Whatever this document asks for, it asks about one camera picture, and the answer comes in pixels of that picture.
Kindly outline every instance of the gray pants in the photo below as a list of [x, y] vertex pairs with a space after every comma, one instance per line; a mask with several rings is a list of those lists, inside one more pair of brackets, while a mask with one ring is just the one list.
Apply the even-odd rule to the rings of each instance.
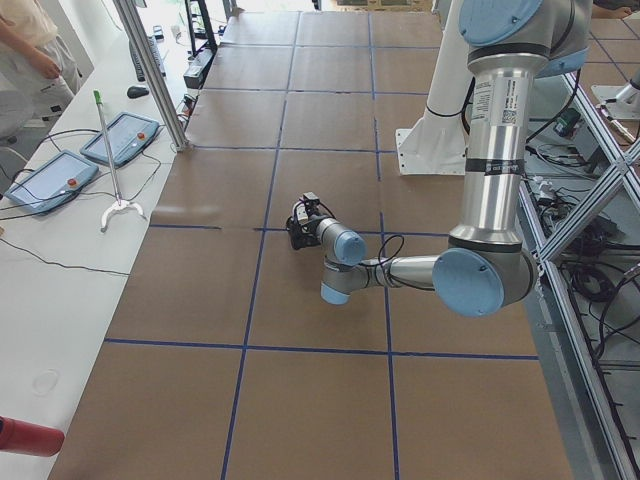
[[0, 52], [0, 72], [33, 102], [35, 116], [56, 117], [62, 114], [80, 88], [76, 61], [60, 37], [37, 47], [60, 67], [58, 78], [44, 78], [19, 53]]

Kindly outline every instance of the metal frame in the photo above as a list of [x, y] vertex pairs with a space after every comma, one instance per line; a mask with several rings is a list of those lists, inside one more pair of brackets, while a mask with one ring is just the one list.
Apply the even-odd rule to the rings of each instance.
[[140, 59], [149, 89], [160, 110], [160, 115], [169, 131], [169, 135], [171, 135], [176, 150], [181, 152], [189, 146], [189, 141], [182, 128], [182, 123], [178, 119], [160, 68], [158, 68], [153, 58], [137, 7], [132, 0], [113, 0], [113, 3], [116, 10], [118, 10], [118, 15], [120, 15], [133, 49]]
[[[568, 90], [572, 90], [575, 85], [574, 77], [566, 74], [563, 80]], [[577, 91], [575, 103], [596, 141], [607, 156], [611, 164], [610, 167], [607, 168], [593, 189], [578, 206], [569, 213], [562, 226], [548, 238], [542, 232], [536, 210], [524, 185], [520, 187], [520, 200], [536, 242], [541, 273], [546, 274], [558, 308], [562, 313], [563, 322], [580, 372], [588, 387], [589, 396], [608, 442], [618, 474], [623, 480], [637, 480], [633, 459], [630, 458], [622, 441], [614, 413], [609, 406], [605, 387], [602, 385], [598, 372], [592, 365], [579, 320], [575, 315], [566, 291], [566, 284], [553, 260], [558, 258], [565, 248], [600, 214], [622, 188], [625, 188], [634, 206], [640, 211], [640, 180], [634, 170], [629, 168], [633, 161], [640, 157], [640, 142], [636, 141], [626, 153], [623, 152], [581, 87]], [[635, 362], [631, 363], [633, 365], [624, 366], [637, 367]]]

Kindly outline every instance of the red cylinder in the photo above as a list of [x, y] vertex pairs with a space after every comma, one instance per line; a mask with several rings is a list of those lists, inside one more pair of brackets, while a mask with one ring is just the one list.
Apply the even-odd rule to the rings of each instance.
[[62, 448], [64, 433], [12, 418], [0, 417], [0, 450], [50, 457]]

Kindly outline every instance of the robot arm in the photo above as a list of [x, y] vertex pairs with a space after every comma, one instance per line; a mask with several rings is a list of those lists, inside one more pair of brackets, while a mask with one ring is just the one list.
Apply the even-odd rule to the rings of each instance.
[[586, 59], [591, 0], [465, 0], [460, 32], [476, 79], [462, 214], [436, 256], [363, 261], [364, 242], [306, 194], [287, 222], [292, 244], [322, 245], [322, 295], [330, 303], [371, 286], [433, 289], [466, 316], [496, 312], [531, 291], [535, 263], [515, 231], [529, 92], [536, 76]]

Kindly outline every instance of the person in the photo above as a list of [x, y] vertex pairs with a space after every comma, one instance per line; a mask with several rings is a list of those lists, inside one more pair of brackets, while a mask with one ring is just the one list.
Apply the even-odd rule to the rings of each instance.
[[38, 0], [0, 0], [0, 73], [43, 119], [61, 115], [80, 88], [76, 61]]
[[626, 18], [640, 8], [639, 0], [593, 0], [591, 18]]

